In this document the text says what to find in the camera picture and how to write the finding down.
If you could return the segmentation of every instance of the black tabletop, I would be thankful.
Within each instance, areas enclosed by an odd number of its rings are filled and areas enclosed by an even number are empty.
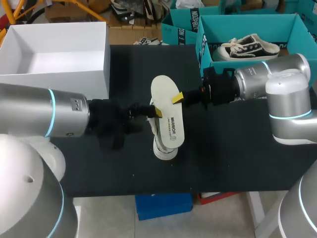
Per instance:
[[[126,107],[148,104],[157,75],[179,90],[200,85],[195,48],[190,46],[112,46],[110,97]],[[316,96],[311,93],[313,107]],[[66,158],[62,186],[69,196],[107,196],[212,191],[288,190],[317,158],[317,145],[285,146],[274,141],[266,100],[201,105],[183,110],[185,142],[177,157],[153,154],[153,135],[126,136],[121,151],[104,152],[93,136],[52,138]]]

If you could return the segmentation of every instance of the table leg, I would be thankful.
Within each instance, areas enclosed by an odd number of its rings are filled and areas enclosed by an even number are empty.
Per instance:
[[[284,196],[284,194],[281,195],[270,208],[269,212],[264,215],[259,192],[247,193],[256,238],[269,238],[273,231],[278,227],[278,209]]]
[[[264,211],[259,192],[247,192],[254,228],[264,219]]]
[[[77,227],[76,238],[79,238],[79,225],[80,225],[80,216],[81,216],[81,206],[75,206],[75,209],[76,209],[77,219],[78,219],[78,227]]]

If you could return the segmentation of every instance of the teal shoe box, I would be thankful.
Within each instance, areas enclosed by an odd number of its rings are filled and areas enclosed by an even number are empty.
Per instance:
[[[284,0],[285,1],[285,9],[283,11],[284,14],[294,14],[298,9],[299,0]]]
[[[287,48],[289,54],[303,54],[311,67],[310,86],[313,84],[317,77],[317,44],[295,14],[201,16],[196,41],[201,76],[204,68],[211,66],[217,73],[222,73],[224,68],[239,68],[260,62],[212,61],[211,58],[209,47],[216,49],[232,38],[240,39],[253,33],[280,48]]]
[[[197,33],[173,26],[172,18],[168,14],[162,21],[162,40],[169,45],[194,45]]]
[[[300,0],[297,13],[317,41],[317,3],[314,0]]]
[[[172,16],[174,26],[188,31],[197,32],[199,16],[224,14],[224,6],[225,0],[220,0],[218,6],[176,9],[176,0],[173,0],[170,7],[170,14]]]
[[[255,9],[255,10],[249,10],[249,11],[241,11],[237,7],[236,14],[241,14],[241,15],[260,14],[260,15],[263,15],[263,14],[278,14],[278,12],[272,8],[262,8],[262,9]]]

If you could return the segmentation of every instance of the floor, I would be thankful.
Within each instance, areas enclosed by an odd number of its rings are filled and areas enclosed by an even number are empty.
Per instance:
[[[284,191],[261,192],[267,212]],[[134,196],[75,198],[81,206],[78,238],[254,238],[247,198],[236,194],[188,213],[139,221]],[[281,238],[278,229],[270,238]]]

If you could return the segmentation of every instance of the sneaker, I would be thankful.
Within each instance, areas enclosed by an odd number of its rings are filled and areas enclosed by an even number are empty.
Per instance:
[[[218,47],[212,55],[213,61],[246,61],[269,60],[276,58],[280,48],[278,45],[261,40],[257,34],[248,35]]]
[[[155,22],[160,21],[164,15],[164,11],[159,0],[145,0],[144,5],[147,18]]]

